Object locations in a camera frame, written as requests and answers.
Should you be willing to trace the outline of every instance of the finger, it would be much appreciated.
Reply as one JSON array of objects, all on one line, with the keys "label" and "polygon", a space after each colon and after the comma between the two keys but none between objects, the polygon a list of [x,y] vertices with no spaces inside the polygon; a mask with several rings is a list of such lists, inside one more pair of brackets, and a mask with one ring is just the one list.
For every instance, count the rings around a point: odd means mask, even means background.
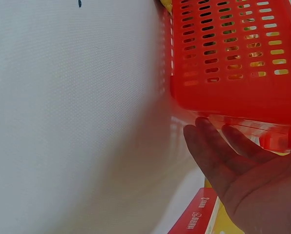
[{"label": "finger", "polygon": [[203,134],[193,125],[184,128],[184,136],[190,153],[220,198],[237,178],[209,146]]},{"label": "finger", "polygon": [[239,130],[231,126],[224,125],[222,132],[238,154],[255,162],[265,163],[277,157],[276,154],[262,149],[243,135]]},{"label": "finger", "polygon": [[241,175],[257,166],[256,162],[238,155],[207,119],[197,118],[195,124],[211,148],[232,171]]}]

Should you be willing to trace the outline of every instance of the hand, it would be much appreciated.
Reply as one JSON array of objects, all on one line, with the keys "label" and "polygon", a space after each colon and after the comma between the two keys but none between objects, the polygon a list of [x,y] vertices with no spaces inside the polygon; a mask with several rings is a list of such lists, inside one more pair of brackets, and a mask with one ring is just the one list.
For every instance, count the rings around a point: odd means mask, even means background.
[{"label": "hand", "polygon": [[246,234],[291,234],[291,154],[278,156],[224,126],[198,118],[184,128],[189,151]]}]

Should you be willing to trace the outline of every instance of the yellow surface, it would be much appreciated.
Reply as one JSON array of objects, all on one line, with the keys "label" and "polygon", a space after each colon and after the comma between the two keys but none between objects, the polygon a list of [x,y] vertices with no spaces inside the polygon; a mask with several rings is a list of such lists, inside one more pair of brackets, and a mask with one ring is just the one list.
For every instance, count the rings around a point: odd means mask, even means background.
[{"label": "yellow surface", "polygon": [[[208,180],[205,180],[205,187],[211,188]],[[230,220],[224,206],[220,203],[216,222],[212,234],[244,234],[234,223]]]},{"label": "yellow surface", "polygon": [[172,9],[171,1],[172,0],[160,0],[160,1],[163,4],[163,6],[168,10],[168,12],[171,13],[171,9]]}]

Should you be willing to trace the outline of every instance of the white wall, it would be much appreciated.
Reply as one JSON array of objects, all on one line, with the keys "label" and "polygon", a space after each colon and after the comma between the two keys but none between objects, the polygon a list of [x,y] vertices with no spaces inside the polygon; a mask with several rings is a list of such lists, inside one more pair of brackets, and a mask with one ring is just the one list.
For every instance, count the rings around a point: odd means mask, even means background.
[{"label": "white wall", "polygon": [[0,0],[0,234],[162,234],[203,185],[159,8],[82,2]]}]

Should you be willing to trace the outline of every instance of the basket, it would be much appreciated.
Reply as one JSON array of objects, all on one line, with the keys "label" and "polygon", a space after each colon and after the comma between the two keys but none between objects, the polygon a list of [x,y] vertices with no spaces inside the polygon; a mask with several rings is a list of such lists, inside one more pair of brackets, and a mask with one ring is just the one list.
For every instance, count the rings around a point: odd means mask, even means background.
[{"label": "basket", "polygon": [[171,92],[218,128],[291,150],[289,0],[174,0]]}]

